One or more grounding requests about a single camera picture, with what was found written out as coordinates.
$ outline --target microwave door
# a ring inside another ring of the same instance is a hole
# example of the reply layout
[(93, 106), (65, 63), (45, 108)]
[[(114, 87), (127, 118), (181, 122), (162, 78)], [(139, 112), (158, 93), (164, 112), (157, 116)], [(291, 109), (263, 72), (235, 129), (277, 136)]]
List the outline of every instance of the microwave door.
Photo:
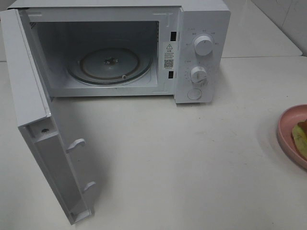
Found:
[(41, 74), (42, 62), (30, 36), (29, 18), (21, 10), (1, 12), (1, 24), (18, 129), (71, 224), (91, 215), (70, 159), (83, 139), (64, 144)]

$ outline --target timer knob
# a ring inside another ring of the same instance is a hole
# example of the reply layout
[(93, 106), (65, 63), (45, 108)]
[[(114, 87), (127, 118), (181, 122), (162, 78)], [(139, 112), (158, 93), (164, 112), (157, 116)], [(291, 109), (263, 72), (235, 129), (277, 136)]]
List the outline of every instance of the timer knob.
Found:
[(200, 56), (208, 55), (213, 49), (213, 38), (208, 35), (201, 35), (194, 41), (195, 52)]
[(204, 83), (207, 80), (207, 76), (208, 74), (204, 67), (197, 66), (191, 70), (191, 81), (194, 84)]

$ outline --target round button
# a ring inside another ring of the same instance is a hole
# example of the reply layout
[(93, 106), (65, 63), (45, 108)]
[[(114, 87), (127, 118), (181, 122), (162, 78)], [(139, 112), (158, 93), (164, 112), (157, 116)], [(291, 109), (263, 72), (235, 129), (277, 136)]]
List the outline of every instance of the round button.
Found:
[(207, 80), (207, 71), (204, 67), (194, 67), (191, 70), (191, 81), (194, 84), (202, 84)]
[(208, 34), (199, 36), (194, 41), (194, 49), (200, 56), (208, 55), (213, 49), (213, 38)]
[(201, 91), (199, 89), (192, 89), (188, 92), (188, 98), (197, 100), (201, 98)]

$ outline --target table surface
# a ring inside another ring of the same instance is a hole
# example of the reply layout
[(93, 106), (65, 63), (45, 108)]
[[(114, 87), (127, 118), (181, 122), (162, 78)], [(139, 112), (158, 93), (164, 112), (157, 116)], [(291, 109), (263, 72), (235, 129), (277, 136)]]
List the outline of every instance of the table surface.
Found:
[(307, 57), (224, 58), (210, 104), (172, 96), (55, 99), (95, 216), (70, 226), (16, 128), (0, 63), (0, 229), (288, 230), (307, 226), (307, 172), (276, 124), (306, 103)]
[[(250, 0), (225, 0), (231, 11), (224, 58), (300, 56), (302, 52)], [(0, 61), (5, 61), (0, 29)]]

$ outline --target microwave oven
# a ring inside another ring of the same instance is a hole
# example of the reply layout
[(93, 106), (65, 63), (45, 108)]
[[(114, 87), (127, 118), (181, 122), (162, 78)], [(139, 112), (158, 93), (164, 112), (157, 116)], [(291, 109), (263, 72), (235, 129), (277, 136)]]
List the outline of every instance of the microwave oven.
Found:
[(71, 224), (93, 213), (54, 97), (213, 98), (230, 11), (222, 0), (17, 0), (1, 12), (17, 125)]

